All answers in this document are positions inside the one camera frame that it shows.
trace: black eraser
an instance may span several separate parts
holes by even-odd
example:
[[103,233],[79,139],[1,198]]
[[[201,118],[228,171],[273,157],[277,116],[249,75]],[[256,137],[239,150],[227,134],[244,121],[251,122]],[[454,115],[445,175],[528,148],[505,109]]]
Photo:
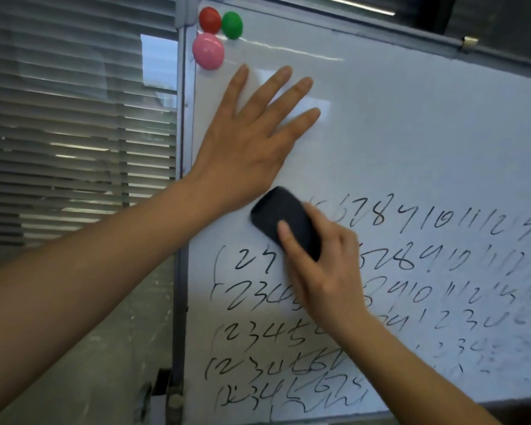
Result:
[[303,204],[283,186],[276,186],[256,203],[250,212],[250,220],[256,228],[280,246],[277,223],[284,220],[301,247],[312,259],[318,261],[319,235],[312,226],[311,218],[305,212]]

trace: magnet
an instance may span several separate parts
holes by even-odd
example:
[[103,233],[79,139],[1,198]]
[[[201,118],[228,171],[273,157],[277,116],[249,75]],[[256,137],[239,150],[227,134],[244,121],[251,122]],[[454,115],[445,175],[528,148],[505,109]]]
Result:
[[212,7],[205,7],[199,13],[199,24],[205,33],[216,34],[220,31],[222,20],[220,13]]
[[244,31],[242,18],[236,12],[224,13],[222,17],[222,32],[231,40],[237,40]]
[[216,70],[224,61],[224,46],[215,35],[202,33],[193,42],[193,55],[205,70]]

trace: white surface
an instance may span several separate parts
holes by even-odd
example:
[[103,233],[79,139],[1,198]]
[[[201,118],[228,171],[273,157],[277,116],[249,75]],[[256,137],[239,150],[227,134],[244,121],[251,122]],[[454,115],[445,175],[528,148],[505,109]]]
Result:
[[[244,101],[285,64],[294,68],[292,82],[312,76],[315,86],[296,111],[319,106],[323,114],[275,184],[354,225],[371,312],[428,364],[480,402],[531,397],[531,232],[523,236],[531,228],[524,226],[531,218],[531,79],[237,11],[243,38],[225,42],[219,70],[196,74],[195,154],[241,63],[251,68]],[[398,211],[414,206],[410,221],[413,210]],[[332,340],[315,334],[303,310],[293,310],[292,296],[254,309],[262,294],[275,301],[290,290],[281,251],[251,226],[250,208],[190,243],[186,423],[385,410]],[[452,219],[441,226],[446,212]],[[382,248],[389,252],[381,259],[384,251],[374,250]],[[299,320],[308,325],[289,331]],[[277,339],[263,336],[280,325]],[[300,337],[305,341],[291,346]]]

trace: finger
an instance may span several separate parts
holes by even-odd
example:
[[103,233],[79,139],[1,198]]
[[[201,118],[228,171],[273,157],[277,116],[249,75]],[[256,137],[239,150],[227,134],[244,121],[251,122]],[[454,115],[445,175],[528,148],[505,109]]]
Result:
[[358,236],[351,229],[340,227],[340,242],[344,253],[351,257],[357,257],[360,253],[360,243],[358,243]]
[[281,241],[281,245],[287,254],[290,263],[295,266],[297,271],[303,276],[306,285],[316,283],[322,270],[318,264],[312,260],[308,253],[306,253],[300,244],[297,242],[291,228],[284,220],[277,224],[277,235]]
[[275,94],[291,78],[291,74],[293,74],[293,69],[290,66],[277,70],[266,83],[254,92],[246,105],[240,110],[240,113],[238,113],[237,119],[246,125],[258,119],[266,110],[271,99],[275,97]]
[[291,281],[291,286],[293,287],[293,293],[295,298],[303,307],[307,309],[309,307],[309,296],[307,293],[306,286],[304,285],[304,280],[295,268],[291,261],[287,261],[287,273],[289,274],[289,280]]
[[312,78],[302,78],[299,82],[276,99],[256,120],[256,128],[268,136],[279,126],[297,103],[311,90]]
[[269,140],[269,145],[279,154],[281,162],[293,149],[295,142],[319,119],[320,109],[315,107],[300,114]]
[[230,79],[230,83],[227,86],[227,90],[224,92],[219,108],[216,111],[217,114],[222,114],[230,118],[234,117],[238,97],[240,96],[242,88],[246,84],[246,80],[248,80],[248,71],[248,66],[242,64],[234,76],[232,76],[232,79]]
[[328,218],[311,203],[303,203],[304,210],[311,218],[311,222],[322,243],[321,255],[329,258],[336,258],[342,252],[340,244],[340,230],[338,225],[328,220]]

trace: whiteboard frame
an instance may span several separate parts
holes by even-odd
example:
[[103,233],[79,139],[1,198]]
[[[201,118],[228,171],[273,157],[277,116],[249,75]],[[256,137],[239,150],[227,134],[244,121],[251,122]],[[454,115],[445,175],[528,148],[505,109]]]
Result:
[[[390,43],[420,52],[444,56],[449,59],[479,64],[495,70],[507,71],[531,78],[531,60],[508,55],[502,51],[477,47],[470,53],[462,52],[461,41],[429,32],[376,20],[353,12],[327,8],[313,0],[218,0],[233,8],[244,8],[272,16],[303,22],[334,31],[358,35],[384,43]],[[183,178],[192,164],[192,141],[194,125],[194,100],[196,63],[190,48],[197,34],[197,25],[180,28],[178,39],[178,106],[176,139],[176,180]],[[179,249],[175,257],[173,294],[173,375],[171,386],[182,388],[184,378],[185,335],[188,311],[189,245]],[[516,403],[531,402],[531,398],[502,400],[487,403],[488,407],[507,407]],[[379,419],[391,417],[391,413],[359,414],[327,417],[327,421],[354,421],[356,419]]]

